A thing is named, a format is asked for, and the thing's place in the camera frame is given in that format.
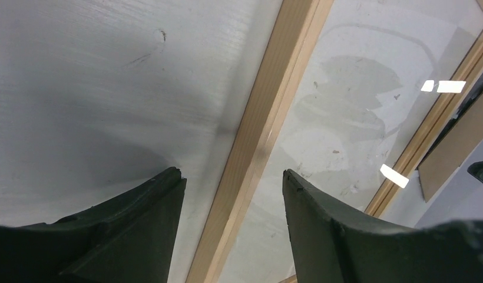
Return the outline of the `brown frame backing board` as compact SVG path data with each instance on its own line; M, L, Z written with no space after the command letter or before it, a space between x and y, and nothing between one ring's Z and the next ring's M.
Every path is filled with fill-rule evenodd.
M483 93L418 167L426 203L483 140Z

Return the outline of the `light wooden picture frame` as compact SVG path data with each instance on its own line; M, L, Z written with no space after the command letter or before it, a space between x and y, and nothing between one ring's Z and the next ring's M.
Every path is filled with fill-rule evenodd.
M319 36L335 1L283 1L186 282L217 282L238 236ZM477 1L483 10L483 1ZM483 71L483 30L449 80L469 90ZM439 95L391 167L409 176L456 107ZM379 215L394 184L383 182L363 210Z

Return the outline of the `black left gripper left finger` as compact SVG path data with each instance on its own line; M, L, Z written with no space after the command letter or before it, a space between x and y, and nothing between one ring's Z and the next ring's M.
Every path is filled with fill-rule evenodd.
M166 282L186 184L169 167L54 223L0 226L0 282Z

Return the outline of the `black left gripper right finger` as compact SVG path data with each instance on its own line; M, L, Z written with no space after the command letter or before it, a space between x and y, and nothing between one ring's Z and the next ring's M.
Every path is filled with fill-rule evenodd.
M483 221L413 229L367 215L291 169L282 185L299 282L483 282Z

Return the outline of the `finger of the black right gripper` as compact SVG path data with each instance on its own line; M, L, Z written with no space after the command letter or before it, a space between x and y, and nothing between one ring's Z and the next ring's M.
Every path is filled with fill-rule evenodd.
M471 164L467 172L483 184L483 161Z

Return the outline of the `colour printed photo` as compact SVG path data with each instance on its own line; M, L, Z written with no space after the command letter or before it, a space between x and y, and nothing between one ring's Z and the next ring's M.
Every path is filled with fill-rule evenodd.
M427 151L426 155L430 154L431 151L436 148L436 146L441 142L441 140L448 134L448 132L454 127L454 125L460 120L460 118L467 112L467 110L475 103L477 98L483 93L483 73L476 81L474 86L471 88L470 92L462 101L461 105L457 108L456 112L451 116L449 122L445 125L437 139L434 141L433 145Z

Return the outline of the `clear glass pane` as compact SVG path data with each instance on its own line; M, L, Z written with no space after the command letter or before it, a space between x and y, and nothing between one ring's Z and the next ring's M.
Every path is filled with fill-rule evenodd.
M295 273L282 193L292 169L365 210L483 30L477 1L335 1L220 282Z

